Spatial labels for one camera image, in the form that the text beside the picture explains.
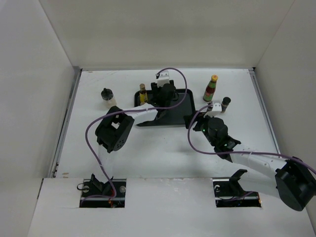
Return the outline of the yellow label oil bottle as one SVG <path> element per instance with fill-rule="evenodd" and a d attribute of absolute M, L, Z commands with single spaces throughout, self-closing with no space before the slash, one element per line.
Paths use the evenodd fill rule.
<path fill-rule="evenodd" d="M 147 95 L 146 87 L 143 83 L 141 83 L 139 87 L 140 87 L 140 90 L 139 90 L 140 105 L 143 105 L 147 103 L 148 95 Z"/>

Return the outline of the small pepper spice jar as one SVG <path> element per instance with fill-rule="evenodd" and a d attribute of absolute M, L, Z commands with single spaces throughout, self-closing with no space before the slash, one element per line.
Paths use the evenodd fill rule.
<path fill-rule="evenodd" d="M 226 111 L 226 109 L 229 106 L 230 102 L 231 102 L 231 98 L 230 97 L 224 97 L 223 98 L 222 103 L 221 103 L 221 108 L 222 108 L 221 113 L 224 113 Z"/>

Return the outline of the red chili sauce bottle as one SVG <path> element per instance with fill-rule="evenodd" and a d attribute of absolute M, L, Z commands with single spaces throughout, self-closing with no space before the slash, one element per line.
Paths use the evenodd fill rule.
<path fill-rule="evenodd" d="M 203 100 L 205 102 L 212 101 L 215 90 L 216 90 L 217 80 L 218 80 L 218 76 L 212 75 L 211 80 L 208 83 L 208 85 L 205 89 L 204 95 L 203 95 Z"/>

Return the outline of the clear shaker bottle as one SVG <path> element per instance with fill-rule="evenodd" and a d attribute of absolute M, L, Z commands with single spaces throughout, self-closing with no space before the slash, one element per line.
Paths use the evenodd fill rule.
<path fill-rule="evenodd" d="M 107 108 L 111 108 L 117 105 L 116 99 L 111 89 L 104 88 L 101 92 L 101 97 Z"/>

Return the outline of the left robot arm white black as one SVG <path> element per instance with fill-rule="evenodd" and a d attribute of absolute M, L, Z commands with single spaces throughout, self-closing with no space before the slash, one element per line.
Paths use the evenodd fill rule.
<path fill-rule="evenodd" d="M 101 167 L 110 179 L 113 179 L 114 157 L 109 154 L 118 151 L 126 143 L 130 131 L 134 125 L 148 121 L 157 121 L 167 113 L 166 109 L 158 107 L 170 107 L 175 100 L 176 87 L 172 80 L 159 80 L 152 83 L 152 98 L 148 102 L 137 106 L 135 113 L 122 113 L 102 119 L 97 126 L 97 155 L 101 161 Z"/>

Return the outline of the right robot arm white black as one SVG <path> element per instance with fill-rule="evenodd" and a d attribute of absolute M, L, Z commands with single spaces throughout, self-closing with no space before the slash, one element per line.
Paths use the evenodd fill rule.
<path fill-rule="evenodd" d="M 286 155 L 255 152 L 228 134 L 228 127 L 221 118 L 206 113 L 184 116 L 188 131 L 201 132 L 213 147 L 213 155 L 230 163 L 253 169 L 266 178 L 261 181 L 241 179 L 246 170 L 239 170 L 230 177 L 229 190 L 242 196 L 246 191 L 266 193 L 283 201 L 296 211 L 302 211 L 316 195 L 315 170 L 299 158 Z"/>

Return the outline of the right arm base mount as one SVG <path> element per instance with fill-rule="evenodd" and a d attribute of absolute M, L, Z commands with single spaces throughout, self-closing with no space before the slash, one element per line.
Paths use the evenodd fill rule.
<path fill-rule="evenodd" d="M 245 191 L 239 180 L 247 170 L 239 169 L 231 177 L 214 178 L 213 190 L 217 208 L 261 207 L 257 192 Z"/>

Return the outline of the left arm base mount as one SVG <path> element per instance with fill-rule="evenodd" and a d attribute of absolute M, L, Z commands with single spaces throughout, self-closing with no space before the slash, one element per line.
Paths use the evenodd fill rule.
<path fill-rule="evenodd" d="M 80 191 L 80 208 L 124 208 L 126 195 L 126 179 L 111 179 L 112 184 L 100 182 L 94 174 L 77 185 Z"/>

